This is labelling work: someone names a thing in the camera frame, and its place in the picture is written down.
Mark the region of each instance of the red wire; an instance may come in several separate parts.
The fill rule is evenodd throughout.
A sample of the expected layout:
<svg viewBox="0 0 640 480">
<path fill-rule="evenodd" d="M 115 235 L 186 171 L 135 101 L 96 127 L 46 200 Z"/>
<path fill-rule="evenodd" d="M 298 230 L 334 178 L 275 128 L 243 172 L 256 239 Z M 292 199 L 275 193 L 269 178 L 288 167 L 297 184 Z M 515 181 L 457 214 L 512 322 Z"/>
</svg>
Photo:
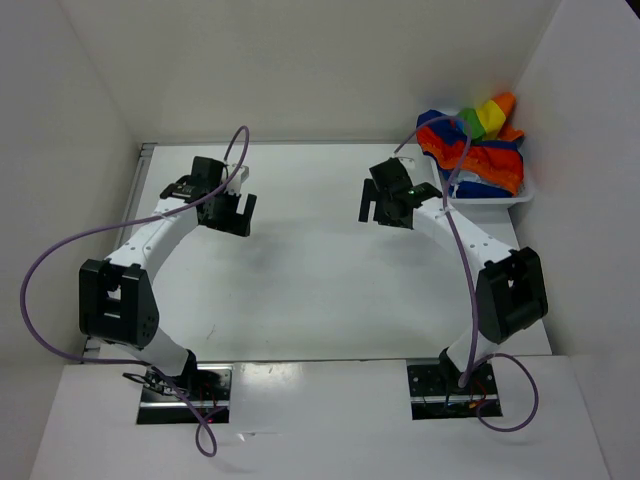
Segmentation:
<svg viewBox="0 0 640 480">
<path fill-rule="evenodd" d="M 478 379 L 474 380 L 473 382 L 474 384 L 478 385 L 480 387 L 480 390 L 482 390 L 482 398 L 476 402 L 476 407 L 479 407 L 480 405 L 482 405 L 484 403 L 484 401 L 487 399 L 487 390 L 484 388 L 484 385 L 482 385 Z M 473 396 L 473 385 L 471 386 L 471 395 Z"/>
<path fill-rule="evenodd" d="M 211 390 L 211 401 L 213 402 L 213 407 L 212 408 L 216 408 L 218 402 L 216 402 L 216 397 L 213 394 L 213 388 L 211 388 L 211 385 L 209 385 L 208 383 L 205 383 L 204 386 L 205 387 L 209 387 L 209 389 Z M 213 418 L 210 418 L 208 420 L 208 422 L 209 423 L 213 423 Z"/>
</svg>

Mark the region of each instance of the white wall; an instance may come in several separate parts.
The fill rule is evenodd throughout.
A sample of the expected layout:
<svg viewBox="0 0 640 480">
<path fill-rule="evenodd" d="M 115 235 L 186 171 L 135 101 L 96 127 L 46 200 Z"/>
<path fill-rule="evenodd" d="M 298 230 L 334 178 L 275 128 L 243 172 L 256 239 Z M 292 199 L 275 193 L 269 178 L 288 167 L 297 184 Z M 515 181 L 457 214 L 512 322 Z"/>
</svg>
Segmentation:
<svg viewBox="0 0 640 480">
<path fill-rule="evenodd" d="M 516 88 L 539 192 L 512 212 L 542 257 L 557 353 L 574 355 L 613 478 L 637 476 L 640 21 L 564 0 Z"/>
<path fill-rule="evenodd" d="M 61 0 L 138 140 L 397 140 L 509 89 L 557 0 Z"/>
<path fill-rule="evenodd" d="M 121 218 L 136 145 L 56 2 L 1 3 L 0 62 L 0 476 L 20 480 L 62 370 L 22 324 L 22 276 L 54 241 Z M 78 268 L 113 241 L 66 248 L 34 277 L 31 312 L 56 346 L 78 350 Z"/>
</svg>

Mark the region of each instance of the white table surface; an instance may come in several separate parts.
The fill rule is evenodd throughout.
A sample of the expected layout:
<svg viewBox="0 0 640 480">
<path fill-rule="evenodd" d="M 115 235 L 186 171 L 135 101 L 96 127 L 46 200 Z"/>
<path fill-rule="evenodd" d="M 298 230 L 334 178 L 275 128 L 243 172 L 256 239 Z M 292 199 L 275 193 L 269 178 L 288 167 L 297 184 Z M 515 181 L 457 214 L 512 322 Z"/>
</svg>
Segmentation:
<svg viewBox="0 0 640 480">
<path fill-rule="evenodd" d="M 202 361 L 437 356 L 471 322 L 460 260 L 417 232 L 358 222 L 368 169 L 393 148 L 251 145 L 251 236 L 201 227 L 182 241 L 153 285 L 162 328 Z M 194 156 L 222 159 L 225 149 L 156 147 L 134 216 L 148 216 Z M 402 154 L 426 161 L 417 145 Z M 469 216 L 517 246 L 506 210 Z M 503 351 L 550 354 L 542 322 Z"/>
<path fill-rule="evenodd" d="M 67 366 L 31 480 L 609 478 L 569 360 L 522 361 L 540 410 L 511 434 L 412 421 L 404 361 L 236 365 L 214 459 L 196 450 L 195 425 L 135 425 L 141 387 L 120 374 L 141 367 Z M 494 371 L 505 418 L 491 421 L 514 425 L 531 388 L 511 362 Z"/>
</svg>

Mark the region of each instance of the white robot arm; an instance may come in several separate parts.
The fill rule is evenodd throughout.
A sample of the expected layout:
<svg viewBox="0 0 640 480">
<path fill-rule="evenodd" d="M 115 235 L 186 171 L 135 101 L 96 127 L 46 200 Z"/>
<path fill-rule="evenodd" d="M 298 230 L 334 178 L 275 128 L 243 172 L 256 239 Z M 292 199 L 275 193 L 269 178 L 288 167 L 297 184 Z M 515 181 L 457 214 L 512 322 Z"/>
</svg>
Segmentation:
<svg viewBox="0 0 640 480">
<path fill-rule="evenodd" d="M 228 166 L 195 157 L 190 175 L 169 185 L 153 215 L 162 216 L 202 198 L 224 182 Z M 255 195 L 248 195 L 244 213 L 236 213 L 242 183 L 249 169 L 240 167 L 224 193 L 196 208 L 142 226 L 105 260 L 87 260 L 80 269 L 80 330 L 112 343 L 138 360 L 180 377 L 195 368 L 195 356 L 159 327 L 151 284 L 162 264 L 193 229 L 203 225 L 248 236 Z"/>
<path fill-rule="evenodd" d="M 369 218 L 381 225 L 410 228 L 424 233 L 450 254 L 458 246 L 442 205 L 442 194 L 424 180 L 415 162 L 392 157 L 370 169 L 360 206 L 361 222 Z M 495 352 L 514 333 L 546 315 L 547 297 L 540 258 L 530 248 L 519 251 L 496 240 L 448 207 L 464 245 L 475 285 L 479 333 L 474 363 Z M 469 327 L 440 354 L 443 376 L 452 389 L 467 368 L 472 328 Z"/>
</svg>

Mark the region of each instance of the white plastic tray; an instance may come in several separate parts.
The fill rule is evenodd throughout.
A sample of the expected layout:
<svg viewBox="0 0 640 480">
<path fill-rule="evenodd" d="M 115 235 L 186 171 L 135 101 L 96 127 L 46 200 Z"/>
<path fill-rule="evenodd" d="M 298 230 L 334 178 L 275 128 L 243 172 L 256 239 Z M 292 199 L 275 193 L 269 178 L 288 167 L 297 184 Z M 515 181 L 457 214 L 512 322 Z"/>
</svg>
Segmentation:
<svg viewBox="0 0 640 480">
<path fill-rule="evenodd" d="M 435 186 L 440 189 L 444 194 L 443 185 L 446 184 L 444 177 L 438 170 L 438 164 L 432 158 L 428 158 L 429 163 L 431 164 L 431 171 L 433 172 L 433 178 L 435 180 Z M 518 195 L 515 197 L 509 198 L 452 198 L 449 197 L 449 201 L 452 205 L 482 205 L 487 208 L 499 208 L 499 209 L 507 209 L 512 207 L 516 203 L 525 203 L 533 199 L 535 194 L 535 187 L 533 185 L 533 181 L 531 180 L 531 174 L 527 167 L 524 167 L 524 181 L 520 186 L 520 190 L 518 191 Z"/>
</svg>

